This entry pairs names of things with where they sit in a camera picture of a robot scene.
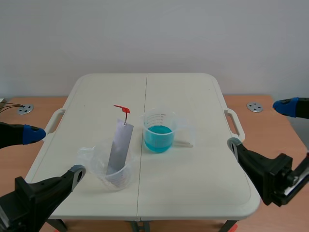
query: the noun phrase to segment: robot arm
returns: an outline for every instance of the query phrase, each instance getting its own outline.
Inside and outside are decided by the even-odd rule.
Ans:
[[[229,139],[227,145],[266,205],[287,204],[309,180],[309,153],[293,171],[293,159],[285,154],[271,160],[249,151],[237,138]]]
[[[0,148],[35,143],[45,135],[41,128],[0,122]],[[39,232],[85,173],[84,166],[75,165],[60,177],[34,184],[16,178],[15,191],[0,197],[0,232]]]

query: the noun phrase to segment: table leg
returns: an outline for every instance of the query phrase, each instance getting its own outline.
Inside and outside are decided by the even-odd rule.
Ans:
[[[150,225],[149,225],[149,221],[130,221],[131,223],[131,228],[133,232],[150,232]]]
[[[59,232],[67,232],[66,225],[60,219],[48,219],[46,222],[50,224],[52,227],[54,227],[56,230],[58,230]]]
[[[219,232],[228,232],[238,221],[228,220],[226,223],[221,227]]]

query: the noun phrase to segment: white folding table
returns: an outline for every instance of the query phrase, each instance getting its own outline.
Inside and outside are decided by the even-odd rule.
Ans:
[[[123,118],[114,104],[131,110],[130,150],[140,164],[134,169],[137,178],[124,190],[104,192],[100,181],[87,173],[51,215],[49,222],[58,230],[65,230],[60,219],[129,220],[135,231],[139,228],[134,221],[226,219],[222,231],[228,231],[258,208],[260,197],[226,144],[230,137],[244,140],[241,124],[227,108],[215,78],[203,73],[81,77],[49,121],[48,135],[26,180],[60,176],[76,163],[80,147],[113,137],[116,119]],[[145,148],[140,116],[162,105],[194,126],[194,147],[173,146],[160,154]],[[231,132],[225,115],[232,117],[238,135]]]

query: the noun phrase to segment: plastic measuring cup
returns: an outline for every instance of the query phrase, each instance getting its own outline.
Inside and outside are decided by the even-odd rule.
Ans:
[[[179,119],[174,112],[167,109],[157,108],[146,111],[143,115],[143,129],[144,142],[154,152],[168,150],[179,129],[190,131],[190,141],[184,141],[182,144],[186,144],[188,147],[193,147],[194,144],[193,127],[187,125],[184,119]]]
[[[107,191],[118,191],[126,188],[135,180],[134,170],[137,168],[135,157],[128,150],[125,166],[112,174],[107,174],[108,161],[112,147],[112,138],[102,141],[95,147],[82,147],[78,150],[77,163],[94,174]]]

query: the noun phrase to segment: empty measuring cup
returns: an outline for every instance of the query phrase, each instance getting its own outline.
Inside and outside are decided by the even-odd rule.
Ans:
[[[179,119],[170,110],[157,108],[145,112],[143,115],[143,139],[146,146],[154,152],[168,150],[174,141],[175,133],[180,129],[187,129],[189,141],[181,141],[182,145],[193,147],[194,130],[184,119]]]

